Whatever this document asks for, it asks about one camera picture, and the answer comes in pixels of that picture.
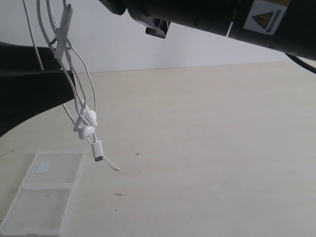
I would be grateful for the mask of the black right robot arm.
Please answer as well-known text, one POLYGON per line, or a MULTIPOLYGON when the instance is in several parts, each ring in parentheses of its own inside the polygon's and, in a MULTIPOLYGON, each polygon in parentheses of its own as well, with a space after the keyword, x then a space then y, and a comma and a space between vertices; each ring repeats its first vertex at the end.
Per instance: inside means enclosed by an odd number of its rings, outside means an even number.
POLYGON ((313 0, 104 0, 111 13, 126 12, 165 38, 172 23, 283 52, 312 73, 316 58, 316 3, 313 0))

